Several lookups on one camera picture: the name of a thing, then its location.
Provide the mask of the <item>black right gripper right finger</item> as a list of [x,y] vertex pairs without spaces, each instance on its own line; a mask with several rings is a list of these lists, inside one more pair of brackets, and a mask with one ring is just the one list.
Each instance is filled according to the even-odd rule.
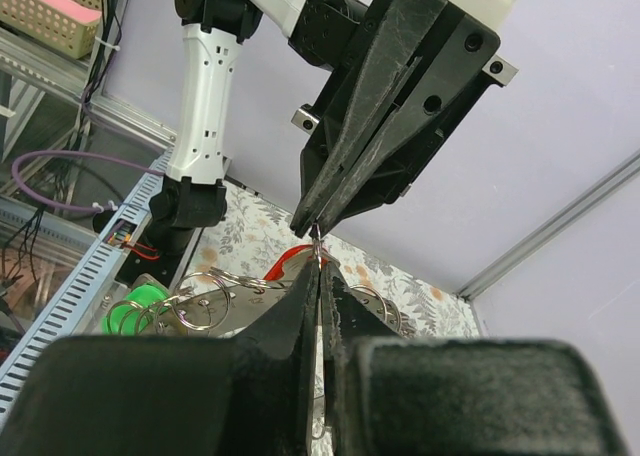
[[325,390],[338,455],[621,455],[583,356],[556,340],[406,339],[321,273]]

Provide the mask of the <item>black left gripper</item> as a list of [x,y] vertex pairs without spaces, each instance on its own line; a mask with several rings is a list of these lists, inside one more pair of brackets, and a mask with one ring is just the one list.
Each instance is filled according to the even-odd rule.
[[394,203],[490,86],[516,0],[307,0],[291,47],[330,76],[299,110],[309,134],[290,228],[323,233]]

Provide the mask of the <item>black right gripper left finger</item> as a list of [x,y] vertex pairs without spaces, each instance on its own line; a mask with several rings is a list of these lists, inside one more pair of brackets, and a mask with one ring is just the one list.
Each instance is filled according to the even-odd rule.
[[36,359],[5,455],[306,455],[320,269],[230,338],[71,336]]

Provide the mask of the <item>key with red tag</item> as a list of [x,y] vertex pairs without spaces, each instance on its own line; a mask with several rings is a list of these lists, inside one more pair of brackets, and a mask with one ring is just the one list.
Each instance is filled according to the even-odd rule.
[[264,280],[289,284],[297,278],[308,262],[320,262],[320,268],[323,268],[329,261],[335,260],[325,246],[323,234],[318,229],[311,229],[310,238],[310,243],[287,249],[267,271]]

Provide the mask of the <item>green key tag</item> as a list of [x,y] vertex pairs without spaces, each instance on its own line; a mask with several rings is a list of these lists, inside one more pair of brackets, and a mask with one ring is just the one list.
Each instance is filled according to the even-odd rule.
[[152,322],[151,307],[164,301],[167,296],[167,291],[158,286],[138,286],[107,311],[102,319],[102,332],[107,335],[124,336],[139,334]]

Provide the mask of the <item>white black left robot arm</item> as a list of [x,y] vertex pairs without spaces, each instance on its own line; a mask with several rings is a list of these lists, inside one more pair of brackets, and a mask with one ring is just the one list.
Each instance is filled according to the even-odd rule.
[[394,203],[490,86],[514,70],[497,53],[517,0],[174,0],[186,54],[181,117],[144,235],[180,254],[225,215],[222,143],[237,59],[263,18],[329,72],[300,109],[297,236]]

